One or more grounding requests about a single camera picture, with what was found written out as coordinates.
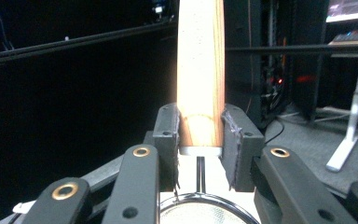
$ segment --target floor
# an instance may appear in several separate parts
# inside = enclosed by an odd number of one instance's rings
[[[329,172],[325,165],[344,138],[347,123],[346,116],[324,114],[309,124],[298,113],[290,111],[268,126],[266,139],[275,136],[284,126],[283,132],[268,144],[292,149],[328,188],[345,197],[351,183],[358,181],[358,142],[340,172]]]

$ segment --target white desk leg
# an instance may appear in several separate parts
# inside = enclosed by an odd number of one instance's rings
[[[358,78],[356,84],[356,90],[353,95],[351,104],[351,115],[348,123],[347,134],[344,140],[341,142],[337,150],[334,152],[330,161],[327,163],[326,168],[333,172],[341,170],[342,165],[351,153],[353,146],[358,140],[358,134],[356,134],[356,126],[358,121]]]

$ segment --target dark background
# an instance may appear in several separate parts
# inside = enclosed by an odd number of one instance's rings
[[[151,24],[151,1],[0,1],[15,48]],[[175,102],[174,29],[0,63],[0,219],[141,144]]]
[[[152,2],[0,0],[0,14],[7,39],[20,49],[156,23]],[[278,2],[280,44],[284,37],[288,45],[327,44],[358,29],[358,21],[325,24],[328,1]],[[227,47],[266,46],[268,9],[267,0],[226,0]],[[349,107],[358,60],[287,62],[284,100],[308,119],[316,106]],[[274,119],[261,100],[265,63],[227,54],[227,102],[263,129]],[[0,63],[0,219],[53,181],[82,176],[142,143],[158,109],[175,102],[175,74],[173,28]]]

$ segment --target white base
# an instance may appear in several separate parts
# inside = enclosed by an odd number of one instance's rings
[[[344,140],[339,144],[339,147],[334,152],[333,156],[330,158],[330,161],[326,164],[326,168],[332,172],[339,172],[342,165],[345,163],[345,160],[351,153],[353,146],[358,140],[358,134],[356,134],[353,139],[344,138]]]

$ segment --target wooden plank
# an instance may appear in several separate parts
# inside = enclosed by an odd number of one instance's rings
[[[181,0],[177,105],[182,147],[221,147],[225,107],[223,0]]]

